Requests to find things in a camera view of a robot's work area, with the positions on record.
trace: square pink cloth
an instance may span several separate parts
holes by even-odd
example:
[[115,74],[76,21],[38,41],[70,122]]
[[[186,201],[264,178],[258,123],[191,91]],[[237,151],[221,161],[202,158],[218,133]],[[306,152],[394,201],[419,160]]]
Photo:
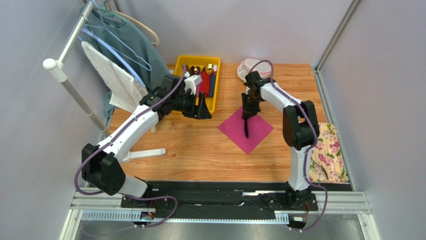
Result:
[[272,132],[274,127],[256,115],[247,121],[248,138],[246,138],[242,114],[243,108],[241,107],[217,128],[246,154],[249,154]]

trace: yellow tray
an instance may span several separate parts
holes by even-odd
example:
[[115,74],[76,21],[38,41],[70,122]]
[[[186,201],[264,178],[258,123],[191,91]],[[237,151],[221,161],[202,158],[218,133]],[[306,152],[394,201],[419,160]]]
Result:
[[191,66],[199,66],[203,69],[208,64],[217,65],[216,72],[216,82],[214,84],[214,95],[213,97],[206,97],[205,103],[207,104],[207,108],[211,114],[215,112],[216,106],[216,96],[218,95],[218,83],[219,83],[219,73],[221,70],[221,59],[218,57],[209,57],[209,56],[191,56],[191,55],[180,55],[177,57],[176,66],[174,67],[174,75],[181,76],[182,75],[182,65],[186,64],[189,67]]

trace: white cloth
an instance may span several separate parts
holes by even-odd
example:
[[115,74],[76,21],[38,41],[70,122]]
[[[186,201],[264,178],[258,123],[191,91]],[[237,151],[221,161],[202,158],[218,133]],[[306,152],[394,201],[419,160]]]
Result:
[[108,88],[111,89],[112,95],[109,103],[133,113],[142,97],[148,94],[147,89],[136,82],[132,75],[96,50],[90,43],[83,41],[81,46],[93,67]]

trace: floral placemat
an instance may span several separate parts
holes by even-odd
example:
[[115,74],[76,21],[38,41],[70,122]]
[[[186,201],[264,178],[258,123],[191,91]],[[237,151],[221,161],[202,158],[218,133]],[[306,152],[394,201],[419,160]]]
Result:
[[345,165],[336,135],[331,123],[319,123],[318,143],[312,150],[309,178],[312,182],[346,183]]

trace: wooden table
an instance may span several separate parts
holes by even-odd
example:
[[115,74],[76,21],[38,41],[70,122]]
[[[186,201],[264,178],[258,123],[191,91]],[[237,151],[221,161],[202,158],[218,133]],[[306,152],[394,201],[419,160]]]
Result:
[[[170,114],[148,131],[131,151],[166,148],[166,155],[121,164],[126,174],[144,180],[285,182],[290,176],[290,149],[283,139],[282,115],[269,102],[259,115],[274,130],[249,154],[229,140],[218,126],[242,105],[246,89],[237,77],[239,64],[222,64],[213,119],[196,120]],[[326,116],[311,66],[275,64],[273,78],[302,101],[315,104],[318,122]],[[110,126],[115,131],[131,114],[116,109]]]

